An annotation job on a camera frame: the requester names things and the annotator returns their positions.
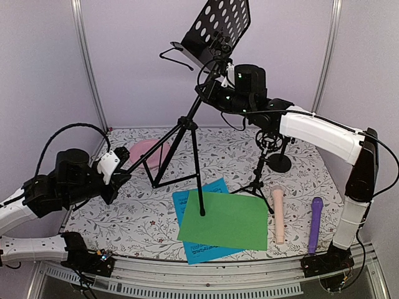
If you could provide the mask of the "black perforated music stand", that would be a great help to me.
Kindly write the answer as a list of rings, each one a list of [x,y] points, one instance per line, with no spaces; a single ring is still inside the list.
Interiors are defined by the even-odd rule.
[[[206,83],[222,76],[221,67],[228,62],[233,62],[230,56],[249,28],[250,23],[251,15],[248,1],[207,1],[182,41],[172,42],[171,46],[174,50],[181,52],[190,61],[196,64],[202,72],[208,70],[209,74],[204,81],[204,83]],[[174,153],[180,145],[185,133],[190,132],[193,145],[195,173],[181,179],[167,181],[165,184],[170,185],[195,178],[200,204],[199,211],[200,214],[204,216],[205,208],[196,139],[198,125],[194,121],[194,116],[202,103],[204,102],[197,96],[187,115],[181,116],[177,124],[163,138],[145,154],[141,155],[140,158],[127,169],[127,173],[131,174],[139,166],[143,166],[151,182],[151,186],[153,188],[162,187],[163,183],[161,179]],[[162,150],[163,145],[171,137],[174,137],[174,141],[165,159],[160,160],[156,176],[152,176],[147,161],[157,150]]]

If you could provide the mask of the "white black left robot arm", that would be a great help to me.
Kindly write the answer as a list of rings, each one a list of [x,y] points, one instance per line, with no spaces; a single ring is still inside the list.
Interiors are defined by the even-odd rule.
[[[1,202],[1,265],[23,260],[53,260],[63,265],[88,270],[93,262],[104,262],[109,255],[90,251],[76,232],[44,239],[16,239],[6,233],[27,221],[53,212],[82,207],[100,197],[110,205],[119,189],[131,178],[122,166],[129,150],[119,147],[105,153],[93,164],[81,149],[68,149],[56,156],[55,168],[26,181],[12,196]]]

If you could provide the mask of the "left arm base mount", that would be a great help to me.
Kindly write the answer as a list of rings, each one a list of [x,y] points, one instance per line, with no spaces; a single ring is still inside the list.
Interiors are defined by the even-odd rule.
[[[60,236],[65,242],[64,249],[67,252],[67,259],[61,261],[61,266],[79,273],[111,277],[115,265],[112,251],[88,249],[78,232],[66,232]]]

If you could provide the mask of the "blue sheet music paper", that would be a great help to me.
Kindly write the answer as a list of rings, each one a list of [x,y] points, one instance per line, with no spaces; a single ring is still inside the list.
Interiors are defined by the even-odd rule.
[[[204,185],[202,190],[205,192],[218,192],[218,193],[228,193],[228,187],[223,178]],[[177,216],[178,225],[181,226],[183,222],[183,216],[185,213],[185,208],[187,200],[189,197],[189,191],[177,191],[172,194],[172,199],[175,207],[175,212]],[[186,260],[189,265],[194,265],[197,263],[209,262],[212,260],[220,259],[240,253],[243,249],[232,249],[227,247],[218,247],[212,245],[203,245],[192,242],[183,241],[183,247],[186,254]]]

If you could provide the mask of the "green paper sheet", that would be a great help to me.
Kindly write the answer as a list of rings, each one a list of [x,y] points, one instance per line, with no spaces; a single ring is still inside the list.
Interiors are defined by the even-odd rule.
[[[197,191],[190,191],[177,239],[180,241],[266,251],[269,211],[263,199],[240,194],[204,192],[205,215]]]

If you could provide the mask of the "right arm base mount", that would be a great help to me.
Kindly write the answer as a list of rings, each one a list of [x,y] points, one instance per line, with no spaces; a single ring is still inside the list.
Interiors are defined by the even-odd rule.
[[[355,262],[351,250],[338,249],[333,245],[330,245],[324,254],[308,254],[300,260],[305,278],[341,271],[341,274],[321,278],[321,287],[329,293],[339,293],[348,289],[360,278],[365,267],[365,246],[361,242],[359,245],[362,249],[362,264],[355,278],[352,276]]]

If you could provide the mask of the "black round-base mic stand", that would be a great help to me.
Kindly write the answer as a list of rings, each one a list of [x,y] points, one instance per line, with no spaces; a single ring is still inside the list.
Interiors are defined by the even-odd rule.
[[[288,156],[285,155],[286,148],[291,138],[284,137],[282,142],[282,148],[280,153],[272,154],[268,158],[268,166],[271,170],[277,173],[286,173],[291,167],[292,163]]]

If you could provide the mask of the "pink beige microphone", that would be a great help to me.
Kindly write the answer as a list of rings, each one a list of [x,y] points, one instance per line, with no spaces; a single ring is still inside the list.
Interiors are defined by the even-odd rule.
[[[277,245],[282,245],[284,243],[284,190],[282,187],[274,186],[272,188],[272,199],[274,203],[275,240]]]

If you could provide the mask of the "black shock mount tripod stand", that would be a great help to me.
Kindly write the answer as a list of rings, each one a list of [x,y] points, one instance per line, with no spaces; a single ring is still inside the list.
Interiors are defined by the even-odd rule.
[[[259,130],[255,135],[255,143],[256,146],[261,150],[261,154],[258,159],[257,166],[253,170],[253,174],[255,175],[255,177],[248,185],[243,186],[231,192],[231,194],[245,192],[250,195],[256,196],[258,198],[261,198],[266,203],[267,209],[269,213],[272,215],[274,214],[274,211],[270,206],[270,204],[268,203],[267,198],[262,191],[264,183],[261,178],[264,166],[269,163],[267,156],[281,149],[282,145],[279,145],[279,142],[282,141],[283,137],[280,134],[266,133],[265,131]]]

